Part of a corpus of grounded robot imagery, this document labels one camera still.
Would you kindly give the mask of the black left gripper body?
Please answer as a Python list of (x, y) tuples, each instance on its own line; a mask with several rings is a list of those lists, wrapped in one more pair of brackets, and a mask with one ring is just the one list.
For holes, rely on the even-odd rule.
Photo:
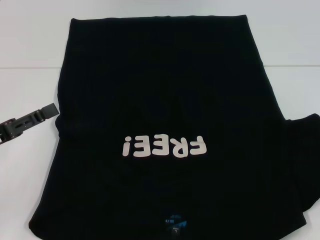
[(22, 135), (16, 128), (16, 119), (9, 119), (0, 124), (0, 144), (4, 144)]

